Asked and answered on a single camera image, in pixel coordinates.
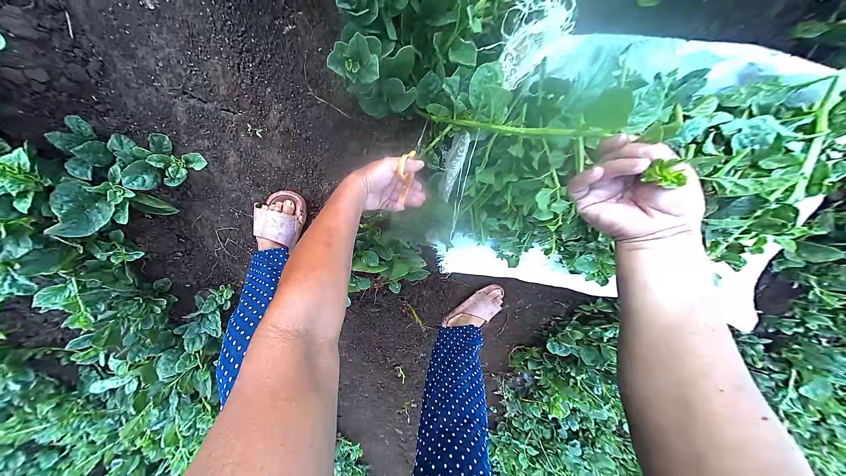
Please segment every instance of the person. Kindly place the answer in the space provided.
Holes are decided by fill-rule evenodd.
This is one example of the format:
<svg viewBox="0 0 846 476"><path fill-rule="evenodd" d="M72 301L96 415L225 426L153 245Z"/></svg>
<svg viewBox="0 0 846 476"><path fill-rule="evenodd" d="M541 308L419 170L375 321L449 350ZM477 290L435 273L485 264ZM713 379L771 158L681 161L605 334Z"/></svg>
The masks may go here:
<svg viewBox="0 0 846 476"><path fill-rule="evenodd" d="M694 170L684 166L687 185L663 189L638 176L652 160L674 157L668 147L620 135L598 152L599 163L568 192L585 220L616 241L619 388L643 472L810 475L719 315ZM411 172L422 167L407 164ZM259 251L217 370L222 411L188 474L332 474L338 337L355 234L364 210L403 208L397 169L397 158L384 158L353 172L299 242L301 197L280 192L257 207ZM405 204L425 199L414 180ZM443 320L415 475L490 474L480 326L504 297L502 287L488 286Z"/></svg>

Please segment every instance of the foot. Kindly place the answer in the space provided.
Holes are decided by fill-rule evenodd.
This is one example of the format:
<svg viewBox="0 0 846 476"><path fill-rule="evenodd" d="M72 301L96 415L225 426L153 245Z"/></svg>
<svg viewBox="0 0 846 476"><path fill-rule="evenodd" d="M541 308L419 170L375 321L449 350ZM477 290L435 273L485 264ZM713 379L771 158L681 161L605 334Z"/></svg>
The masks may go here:
<svg viewBox="0 0 846 476"><path fill-rule="evenodd" d="M296 210L296 206L291 200L274 202L270 205L262 204L261 208L272 212L285 213L286 215L293 215ZM282 243L276 243L275 241L268 240L267 238L261 238L260 236L255 238L255 242L258 244L259 250L269 250L271 248L281 248L284 246Z"/></svg>
<svg viewBox="0 0 846 476"><path fill-rule="evenodd" d="M481 327L503 308L505 290L500 285L489 285L478 290L456 307L442 322L443 327L474 325Z"/></svg>

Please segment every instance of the leg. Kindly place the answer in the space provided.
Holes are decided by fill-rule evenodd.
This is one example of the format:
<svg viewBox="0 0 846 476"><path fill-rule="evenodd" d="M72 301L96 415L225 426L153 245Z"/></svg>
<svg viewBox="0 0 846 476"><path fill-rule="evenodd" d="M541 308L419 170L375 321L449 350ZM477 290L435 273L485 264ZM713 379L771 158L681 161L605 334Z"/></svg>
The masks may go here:
<svg viewBox="0 0 846 476"><path fill-rule="evenodd" d="M426 376L415 476L491 474L480 326L502 303L501 287L485 288L444 319Z"/></svg>
<svg viewBox="0 0 846 476"><path fill-rule="evenodd" d="M273 202L272 199L279 193L271 195L267 205L261 205L266 211L288 215L288 221L293 217L300 223L305 221L305 205L294 203L292 200L281 200ZM250 260L250 267L247 269L244 278L244 289L241 291L241 298L238 307L232 312L226 326L226 334L223 336L223 343L220 350L220 359L217 364L217 393L220 397L220 407L226 404L229 393L232 391L235 380L247 353L247 347L258 328L261 318L270 305L270 300L276 294L279 278L285 263L288 262L288 249L299 239L297 227L285 226L279 223L258 224L254 227L259 230L256 233L256 242L259 251L253 253ZM259 235L267 235L272 238L264 238Z"/></svg>
<svg viewBox="0 0 846 476"><path fill-rule="evenodd" d="M220 362L217 365L217 393L220 406L226 404L229 392L235 385L241 363L247 347L250 345L255 329L276 294L282 269L288 262L286 246L268 248L253 253L250 268L244 279L244 289L238 307L232 312L223 336L220 350Z"/></svg>

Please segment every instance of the scissors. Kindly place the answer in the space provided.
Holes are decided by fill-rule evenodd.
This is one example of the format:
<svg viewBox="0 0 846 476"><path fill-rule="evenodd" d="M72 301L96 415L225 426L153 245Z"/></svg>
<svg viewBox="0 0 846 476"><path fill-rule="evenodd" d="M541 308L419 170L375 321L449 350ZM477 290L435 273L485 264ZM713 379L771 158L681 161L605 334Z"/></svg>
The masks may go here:
<svg viewBox="0 0 846 476"><path fill-rule="evenodd" d="M410 158L417 157L417 152L420 150L420 146L423 143L423 135L426 133L426 127L429 125L429 119L426 120L426 123L423 125L423 131L420 132L420 139L417 140L417 147L414 150L409 151L409 153L405 153L402 157L399 158L399 163L397 164L397 176L403 181L403 189L399 192L399 199L397 200L397 204L400 207L405 206L405 197L408 196L409 190L411 189L411 183L414 182L415 173L414 172L405 172L405 163L408 162Z"/></svg>

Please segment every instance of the garden bed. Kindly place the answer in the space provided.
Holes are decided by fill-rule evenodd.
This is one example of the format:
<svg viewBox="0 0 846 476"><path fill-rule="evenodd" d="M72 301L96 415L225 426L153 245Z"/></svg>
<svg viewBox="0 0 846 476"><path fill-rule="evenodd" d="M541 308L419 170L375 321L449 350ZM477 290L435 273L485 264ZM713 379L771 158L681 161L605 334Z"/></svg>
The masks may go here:
<svg viewBox="0 0 846 476"><path fill-rule="evenodd" d="M98 130L133 138L168 134L208 160L170 191L181 213L139 217L130 229L149 253L146 272L152 279L169 276L180 297L242 282L254 243L252 202L290 188L317 210L349 171L409 150L420 134L419 121L369 119L333 83L325 61L339 22L329 0L11 3L0 8L0 30L10 33L10 51L0 55L3 136L33 140L47 152L41 133L78 114ZM578 31L789 50L786 32L809 4L689 0L637 9L634 0L585 2ZM398 295L370 289L353 298L341 336L338 427L362 444L375 475L410 472L434 328L490 282L433 274ZM505 316L486 329L488 373L504 371L508 350L531 340L550 316L585 300L546 286L504 285ZM15 345L62 346L75 335L58 327L61 315L33 315L23 300L3 305L2 326ZM415 323L409 307L428 329Z"/></svg>

